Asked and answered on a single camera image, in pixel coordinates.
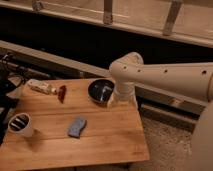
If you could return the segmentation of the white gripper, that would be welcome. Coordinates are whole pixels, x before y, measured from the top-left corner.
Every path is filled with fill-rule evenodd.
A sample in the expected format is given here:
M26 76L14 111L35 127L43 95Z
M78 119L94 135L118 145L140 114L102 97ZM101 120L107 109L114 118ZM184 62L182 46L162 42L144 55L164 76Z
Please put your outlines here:
M119 102L128 102L135 108L138 108L133 82L115 82L115 87L110 97L110 105L116 106Z

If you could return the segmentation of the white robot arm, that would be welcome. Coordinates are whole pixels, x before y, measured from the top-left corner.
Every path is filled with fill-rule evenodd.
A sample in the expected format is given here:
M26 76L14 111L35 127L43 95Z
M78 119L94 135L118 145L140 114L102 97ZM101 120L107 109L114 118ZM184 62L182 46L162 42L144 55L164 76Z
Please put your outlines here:
M184 171L213 171L213 62L147 65L139 53L130 52L114 60L109 73L115 88L108 106L122 101L137 106L135 83L204 102Z

